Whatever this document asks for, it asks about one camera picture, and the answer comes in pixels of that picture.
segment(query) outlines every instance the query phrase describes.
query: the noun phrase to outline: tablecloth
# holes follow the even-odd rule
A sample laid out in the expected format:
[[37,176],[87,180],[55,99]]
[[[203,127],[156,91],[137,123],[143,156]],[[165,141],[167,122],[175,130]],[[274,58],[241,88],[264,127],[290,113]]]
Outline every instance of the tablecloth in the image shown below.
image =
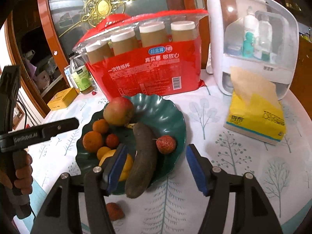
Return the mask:
[[[312,205],[312,154],[308,136],[312,122],[296,97],[289,91],[281,101],[287,134],[277,146],[232,132],[223,127],[230,96],[223,95],[213,78],[204,70],[201,78],[206,87],[196,91],[163,97],[182,111],[187,126],[187,144],[228,173],[253,173],[266,192],[285,234],[291,234]],[[93,113],[107,103],[103,94],[78,96],[67,108],[48,114],[44,122],[77,117],[80,126],[48,142],[29,147],[33,158],[34,192],[31,204],[38,213],[47,193],[63,172],[80,174],[75,162],[76,142],[82,127]],[[137,199],[125,195],[105,197],[116,202],[125,218],[113,222],[116,233],[172,234],[197,233],[209,198],[197,190],[185,155],[182,154],[172,173],[150,187]],[[230,195],[224,233],[230,233],[235,195]],[[90,233],[83,193],[79,194],[82,229]],[[30,230],[33,217],[24,220]]]

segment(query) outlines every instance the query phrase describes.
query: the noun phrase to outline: paper cup package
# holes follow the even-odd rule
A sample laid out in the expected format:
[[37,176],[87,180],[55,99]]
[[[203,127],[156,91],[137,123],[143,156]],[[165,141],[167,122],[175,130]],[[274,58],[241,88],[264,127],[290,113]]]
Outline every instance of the paper cup package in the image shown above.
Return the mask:
[[231,67],[234,86],[225,128],[276,145],[286,133],[276,86],[262,76]]
[[84,58],[108,100],[193,91],[204,85],[199,20],[207,15],[206,10],[185,10],[126,19],[120,14],[120,21],[107,17],[73,51]]

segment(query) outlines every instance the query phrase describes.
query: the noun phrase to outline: human hand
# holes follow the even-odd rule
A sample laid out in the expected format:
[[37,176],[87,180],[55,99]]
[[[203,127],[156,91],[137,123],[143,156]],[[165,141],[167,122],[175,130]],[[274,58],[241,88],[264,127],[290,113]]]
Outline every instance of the human hand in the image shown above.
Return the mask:
[[[31,194],[32,193],[32,157],[27,154],[26,156],[26,166],[22,169],[16,170],[17,180],[14,181],[16,188],[21,189],[22,194]],[[0,183],[4,186],[12,189],[12,183],[9,177],[0,169]]]

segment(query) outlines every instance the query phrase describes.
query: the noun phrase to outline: blue logo label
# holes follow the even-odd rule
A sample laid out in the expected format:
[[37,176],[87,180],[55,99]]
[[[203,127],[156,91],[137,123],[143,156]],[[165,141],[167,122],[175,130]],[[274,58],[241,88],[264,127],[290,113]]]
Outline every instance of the blue logo label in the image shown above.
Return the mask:
[[166,51],[164,46],[153,47],[149,50],[149,54],[163,54]]

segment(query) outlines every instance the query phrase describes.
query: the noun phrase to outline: bottle label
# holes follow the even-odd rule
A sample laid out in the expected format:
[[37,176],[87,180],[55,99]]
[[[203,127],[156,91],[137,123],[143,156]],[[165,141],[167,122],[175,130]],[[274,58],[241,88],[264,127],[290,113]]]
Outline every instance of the bottle label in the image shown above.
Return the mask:
[[74,72],[72,77],[80,91],[84,91],[91,86],[89,72],[85,66]]

